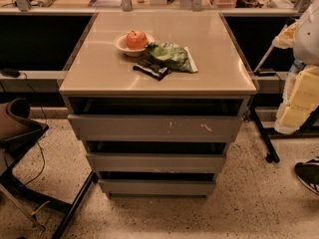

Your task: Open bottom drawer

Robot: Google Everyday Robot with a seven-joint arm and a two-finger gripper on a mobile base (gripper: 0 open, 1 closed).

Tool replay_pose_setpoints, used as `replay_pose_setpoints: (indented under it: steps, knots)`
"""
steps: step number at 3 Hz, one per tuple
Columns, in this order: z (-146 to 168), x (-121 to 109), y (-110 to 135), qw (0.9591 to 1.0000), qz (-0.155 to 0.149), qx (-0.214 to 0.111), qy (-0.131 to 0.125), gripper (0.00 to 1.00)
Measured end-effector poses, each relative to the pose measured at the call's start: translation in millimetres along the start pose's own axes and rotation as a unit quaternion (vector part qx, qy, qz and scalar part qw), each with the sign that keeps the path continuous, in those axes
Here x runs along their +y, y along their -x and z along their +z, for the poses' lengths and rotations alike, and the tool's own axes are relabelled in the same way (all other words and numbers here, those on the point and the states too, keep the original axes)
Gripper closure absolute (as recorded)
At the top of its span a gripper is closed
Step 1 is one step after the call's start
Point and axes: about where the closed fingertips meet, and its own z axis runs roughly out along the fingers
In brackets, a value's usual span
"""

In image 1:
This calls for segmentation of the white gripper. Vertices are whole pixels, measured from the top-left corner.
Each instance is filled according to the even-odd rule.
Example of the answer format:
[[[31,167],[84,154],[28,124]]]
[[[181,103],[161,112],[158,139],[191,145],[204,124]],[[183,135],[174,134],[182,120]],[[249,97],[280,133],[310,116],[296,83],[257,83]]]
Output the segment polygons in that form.
[[[294,47],[297,23],[285,26],[272,45],[279,49]],[[278,108],[274,129],[283,134],[298,130],[319,107],[319,67],[307,65],[299,73],[289,73],[285,82],[283,102]]]

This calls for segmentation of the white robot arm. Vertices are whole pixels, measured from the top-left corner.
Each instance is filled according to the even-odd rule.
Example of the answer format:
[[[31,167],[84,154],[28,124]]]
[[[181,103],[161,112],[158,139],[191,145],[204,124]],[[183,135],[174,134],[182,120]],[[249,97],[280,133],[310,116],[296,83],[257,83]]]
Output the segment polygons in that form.
[[[280,49],[292,48],[295,58],[274,125],[277,132],[291,134],[319,107],[319,0],[314,0],[272,44]]]

